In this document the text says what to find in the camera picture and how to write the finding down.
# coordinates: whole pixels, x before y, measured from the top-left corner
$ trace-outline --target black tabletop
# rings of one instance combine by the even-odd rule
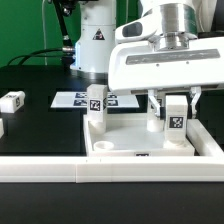
[[[1,114],[1,156],[84,156],[85,109],[55,110],[50,105],[57,91],[84,91],[93,82],[59,66],[0,69],[1,96],[17,90],[26,93],[21,110]],[[220,224],[223,209],[223,183],[0,184],[1,224]]]

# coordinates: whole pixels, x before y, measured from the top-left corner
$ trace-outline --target sticker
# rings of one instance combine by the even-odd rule
[[[108,99],[108,106],[118,106],[118,100]]]
[[[170,117],[169,128],[183,128],[184,126],[184,117]]]
[[[100,111],[100,100],[90,100],[90,110]]]
[[[112,92],[107,93],[108,98],[117,98],[116,95],[114,95]]]
[[[100,29],[97,30],[95,36],[93,37],[93,40],[105,40]]]
[[[6,98],[15,98],[16,95],[6,95],[5,97],[6,97]]]
[[[135,153],[135,156],[150,156],[150,153]]]
[[[75,100],[73,106],[86,107],[87,101],[86,100]]]
[[[87,98],[87,92],[76,93],[75,98]]]

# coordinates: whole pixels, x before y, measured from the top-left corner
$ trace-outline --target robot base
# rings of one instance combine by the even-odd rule
[[[71,74],[84,79],[108,79],[108,73],[83,72],[71,69]]]

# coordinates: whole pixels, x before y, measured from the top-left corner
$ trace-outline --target warning label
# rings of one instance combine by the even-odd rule
[[[95,36],[93,37],[93,40],[105,40],[100,29],[97,30]]]

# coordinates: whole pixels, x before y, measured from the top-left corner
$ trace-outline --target metal cylinder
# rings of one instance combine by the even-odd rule
[[[172,3],[159,5],[148,13],[155,13],[158,29],[149,38],[155,51],[178,50],[189,47],[189,39],[197,39],[195,11],[188,5]]]

